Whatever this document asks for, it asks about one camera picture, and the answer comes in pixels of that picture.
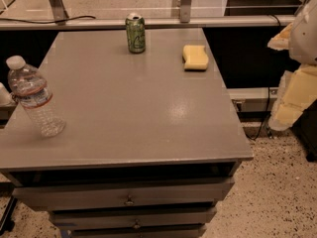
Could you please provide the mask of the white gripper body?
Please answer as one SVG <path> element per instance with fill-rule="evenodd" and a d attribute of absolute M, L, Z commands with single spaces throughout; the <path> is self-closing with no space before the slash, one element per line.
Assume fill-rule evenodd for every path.
<path fill-rule="evenodd" d="M 289 39 L 289 55 L 305 64 L 317 64 L 317 0 L 310 0 L 296 16 Z"/>

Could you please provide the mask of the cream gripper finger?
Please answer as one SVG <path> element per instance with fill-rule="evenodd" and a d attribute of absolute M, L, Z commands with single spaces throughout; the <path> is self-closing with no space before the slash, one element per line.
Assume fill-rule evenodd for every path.
<path fill-rule="evenodd" d="M 267 46 L 276 51 L 288 50 L 292 26 L 293 24 L 290 23 L 284 27 L 277 35 L 269 40 Z"/>
<path fill-rule="evenodd" d="M 290 128 L 316 99 L 316 65 L 302 64 L 295 72 L 286 70 L 280 79 L 268 126 L 275 131 Z"/>

